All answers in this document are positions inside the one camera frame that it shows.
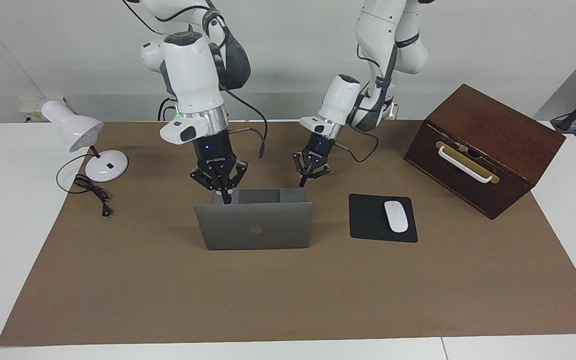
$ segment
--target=lamp shade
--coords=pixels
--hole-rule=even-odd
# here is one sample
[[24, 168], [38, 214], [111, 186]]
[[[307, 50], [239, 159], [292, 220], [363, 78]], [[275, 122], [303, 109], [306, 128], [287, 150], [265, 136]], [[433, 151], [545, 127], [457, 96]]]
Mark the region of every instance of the lamp shade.
[[51, 123], [57, 125], [61, 139], [71, 153], [93, 146], [104, 123], [88, 116], [74, 114], [59, 101], [46, 101], [41, 107], [41, 113]]

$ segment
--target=white desk lamp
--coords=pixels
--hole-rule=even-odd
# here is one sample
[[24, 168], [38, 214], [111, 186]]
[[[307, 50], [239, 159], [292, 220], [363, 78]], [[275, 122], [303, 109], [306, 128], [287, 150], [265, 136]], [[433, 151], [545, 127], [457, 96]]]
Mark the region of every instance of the white desk lamp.
[[128, 168], [128, 157], [118, 150], [97, 152], [94, 147], [104, 123], [88, 116], [74, 114], [59, 101], [47, 101], [41, 113], [61, 131], [61, 139], [71, 153], [90, 147], [94, 157], [86, 164], [86, 176], [93, 182], [110, 182]]

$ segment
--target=wooden box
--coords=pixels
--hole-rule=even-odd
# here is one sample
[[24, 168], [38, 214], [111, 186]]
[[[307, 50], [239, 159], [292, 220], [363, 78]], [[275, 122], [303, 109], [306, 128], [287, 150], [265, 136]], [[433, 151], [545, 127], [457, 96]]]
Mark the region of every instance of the wooden box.
[[405, 159], [494, 219], [537, 184], [564, 139], [464, 84], [423, 121]]

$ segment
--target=apple logo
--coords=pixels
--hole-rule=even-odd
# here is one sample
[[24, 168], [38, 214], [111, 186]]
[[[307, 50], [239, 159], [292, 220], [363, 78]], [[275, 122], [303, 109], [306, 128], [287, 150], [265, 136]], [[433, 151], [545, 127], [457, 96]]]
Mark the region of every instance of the apple logo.
[[259, 226], [259, 224], [257, 224], [250, 228], [250, 232], [253, 234], [261, 234], [264, 232], [264, 230], [261, 228], [261, 226]]

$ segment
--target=robotic arm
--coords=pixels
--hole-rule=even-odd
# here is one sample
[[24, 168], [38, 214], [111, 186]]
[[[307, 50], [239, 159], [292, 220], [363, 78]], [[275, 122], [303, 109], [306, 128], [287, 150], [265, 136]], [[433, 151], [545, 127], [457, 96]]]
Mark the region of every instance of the robotic arm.
[[[210, 0], [142, 1], [157, 20], [190, 25], [188, 30], [153, 40], [141, 50], [146, 66], [163, 75], [168, 93], [177, 101], [176, 116], [159, 134], [176, 145], [192, 142], [197, 167], [190, 177], [230, 204], [233, 188], [248, 164], [233, 153], [220, 89], [238, 89], [246, 83], [250, 75], [246, 52]], [[201, 27], [210, 43], [192, 25]], [[236, 174], [231, 178], [233, 168]]]
[[[299, 121], [312, 132], [306, 148], [292, 155], [301, 175], [299, 186], [303, 187], [307, 179], [316, 179], [330, 172], [327, 157], [345, 124], [363, 132], [374, 130], [379, 125], [393, 103], [395, 70], [407, 74], [423, 70], [428, 61], [428, 51], [419, 39], [421, 8], [423, 4], [432, 2], [434, 0], [364, 2], [356, 23], [355, 36], [358, 57], [369, 63], [372, 85], [360, 93], [357, 80], [347, 75], [338, 75], [326, 93], [318, 116], [304, 117]], [[331, 107], [343, 110], [345, 113], [342, 118], [345, 121], [327, 118], [325, 115], [330, 114]], [[329, 126], [318, 126], [320, 122], [328, 123]]]

